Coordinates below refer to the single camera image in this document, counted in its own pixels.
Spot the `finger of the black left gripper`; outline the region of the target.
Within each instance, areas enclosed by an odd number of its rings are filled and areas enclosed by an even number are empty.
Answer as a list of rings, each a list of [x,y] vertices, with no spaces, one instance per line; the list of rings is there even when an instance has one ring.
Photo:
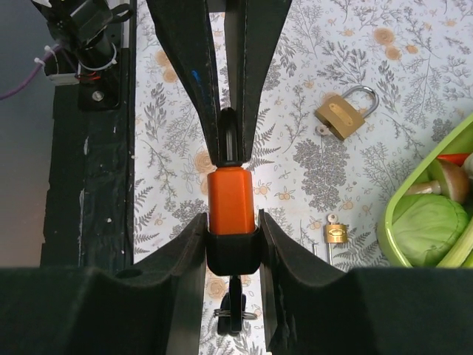
[[[259,104],[290,1],[245,1],[242,60],[242,161],[251,159]]]
[[[208,3],[152,0],[147,5],[157,39],[197,111],[211,162],[218,165],[220,91]]]

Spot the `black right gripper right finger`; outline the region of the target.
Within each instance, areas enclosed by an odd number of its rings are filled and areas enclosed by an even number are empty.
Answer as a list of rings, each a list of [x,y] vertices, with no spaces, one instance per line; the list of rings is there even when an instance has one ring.
[[[260,268],[273,354],[470,354],[472,271],[365,267],[343,272],[266,212]]]

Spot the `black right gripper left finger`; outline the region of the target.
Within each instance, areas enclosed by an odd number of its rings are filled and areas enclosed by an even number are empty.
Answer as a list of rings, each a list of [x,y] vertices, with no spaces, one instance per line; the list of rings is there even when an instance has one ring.
[[[207,218],[118,274],[1,270],[3,354],[197,354]]]

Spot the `orange black padlock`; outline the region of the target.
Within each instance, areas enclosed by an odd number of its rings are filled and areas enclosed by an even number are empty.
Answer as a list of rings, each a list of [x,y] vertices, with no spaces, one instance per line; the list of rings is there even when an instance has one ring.
[[[261,240],[254,219],[251,172],[243,168],[237,114],[222,111],[217,128],[219,160],[208,174],[208,267],[218,276],[254,273],[261,262]]]

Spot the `large brass padlock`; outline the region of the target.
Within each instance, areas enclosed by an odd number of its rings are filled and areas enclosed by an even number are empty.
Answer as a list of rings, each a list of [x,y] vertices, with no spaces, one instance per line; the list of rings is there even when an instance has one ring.
[[[371,106],[363,114],[347,101],[347,97],[354,92],[364,92],[372,98]],[[341,95],[329,98],[315,111],[315,116],[340,141],[344,141],[365,123],[365,118],[378,108],[379,103],[380,98],[374,89],[356,85]]]

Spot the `black-headed key pair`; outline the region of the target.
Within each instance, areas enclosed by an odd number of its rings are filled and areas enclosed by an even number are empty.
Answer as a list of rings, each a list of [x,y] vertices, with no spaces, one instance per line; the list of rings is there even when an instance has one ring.
[[[246,296],[242,293],[241,277],[231,276],[228,292],[223,297],[220,308],[213,312],[213,317],[218,319],[218,335],[236,337],[242,331],[245,320],[256,320],[258,318],[255,313],[247,312],[245,306]]]

